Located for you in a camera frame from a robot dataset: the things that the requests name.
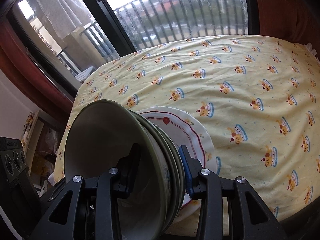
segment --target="white curtain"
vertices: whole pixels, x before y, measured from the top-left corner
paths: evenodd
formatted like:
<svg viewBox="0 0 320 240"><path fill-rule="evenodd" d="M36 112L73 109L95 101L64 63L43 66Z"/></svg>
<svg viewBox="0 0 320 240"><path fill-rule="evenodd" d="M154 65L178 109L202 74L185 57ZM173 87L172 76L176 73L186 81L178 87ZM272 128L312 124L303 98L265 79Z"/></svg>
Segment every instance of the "white curtain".
<svg viewBox="0 0 320 240"><path fill-rule="evenodd" d="M61 39L91 21L89 10L79 0L36 1Z"/></svg>

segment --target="metal railing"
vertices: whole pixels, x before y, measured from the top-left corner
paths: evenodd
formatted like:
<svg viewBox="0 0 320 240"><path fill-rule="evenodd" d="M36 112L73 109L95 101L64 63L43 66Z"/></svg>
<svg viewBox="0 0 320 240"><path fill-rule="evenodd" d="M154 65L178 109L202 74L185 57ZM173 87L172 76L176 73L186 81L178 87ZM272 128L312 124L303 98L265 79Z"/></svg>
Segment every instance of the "metal railing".
<svg viewBox="0 0 320 240"><path fill-rule="evenodd" d="M114 13L137 50L248 30L245 0L134 0ZM114 59L116 52L96 22L83 33L107 61Z"/></svg>
<svg viewBox="0 0 320 240"><path fill-rule="evenodd" d="M67 47L65 47L62 51L60 51L56 57L62 65L64 65L73 76L78 75L81 73L81 70L79 69L79 66L75 63L73 58L67 53Z"/></svg>

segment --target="plate with red rim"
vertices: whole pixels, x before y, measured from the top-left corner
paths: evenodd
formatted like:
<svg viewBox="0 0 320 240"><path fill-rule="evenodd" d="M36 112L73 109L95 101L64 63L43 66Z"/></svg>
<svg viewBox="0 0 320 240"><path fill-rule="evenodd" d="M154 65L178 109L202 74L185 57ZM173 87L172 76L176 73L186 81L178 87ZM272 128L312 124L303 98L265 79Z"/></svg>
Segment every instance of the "plate with red rim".
<svg viewBox="0 0 320 240"><path fill-rule="evenodd" d="M154 106L138 111L149 122L157 125L171 139L178 149L186 145L190 156L200 161L204 168L217 172L216 158L208 158L214 152L214 146L205 127L189 113L167 106ZM185 193L179 214L174 220L178 222L196 211L201 202L193 202Z"/></svg>

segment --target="metal screw head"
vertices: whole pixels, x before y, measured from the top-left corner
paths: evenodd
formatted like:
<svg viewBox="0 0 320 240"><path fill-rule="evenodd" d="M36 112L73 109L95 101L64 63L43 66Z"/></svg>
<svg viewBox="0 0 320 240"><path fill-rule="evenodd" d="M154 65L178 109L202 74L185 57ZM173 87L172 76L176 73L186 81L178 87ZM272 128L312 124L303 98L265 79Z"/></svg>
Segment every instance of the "metal screw head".
<svg viewBox="0 0 320 240"><path fill-rule="evenodd" d="M245 183L245 182L246 182L246 179L245 179L244 177L238 177L238 178L237 178L237 181L238 181L239 183Z"/></svg>
<svg viewBox="0 0 320 240"><path fill-rule="evenodd" d="M210 173L208 169L202 169L200 172L202 175L208 175Z"/></svg>
<svg viewBox="0 0 320 240"><path fill-rule="evenodd" d="M73 180L73 182L79 182L79 181L81 181L81 176L79 176L79 175L74 176L72 180Z"/></svg>
<svg viewBox="0 0 320 240"><path fill-rule="evenodd" d="M109 170L109 173L110 174L117 174L118 173L118 169L117 168L111 168L110 170Z"/></svg>

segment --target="bed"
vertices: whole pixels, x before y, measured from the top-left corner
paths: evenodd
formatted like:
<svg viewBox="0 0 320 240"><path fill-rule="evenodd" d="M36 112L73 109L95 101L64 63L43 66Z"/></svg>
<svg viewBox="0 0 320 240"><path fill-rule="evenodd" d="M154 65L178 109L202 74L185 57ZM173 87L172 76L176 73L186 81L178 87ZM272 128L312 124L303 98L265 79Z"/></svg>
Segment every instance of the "bed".
<svg viewBox="0 0 320 240"><path fill-rule="evenodd" d="M90 102L111 99L133 111L170 106L207 129L215 152L205 157L216 158L219 176L247 178L281 221L320 195L319 78L320 64L303 45L267 36L210 36L134 52L80 87L54 179L64 177L68 131ZM194 236L198 216L168 233Z"/></svg>

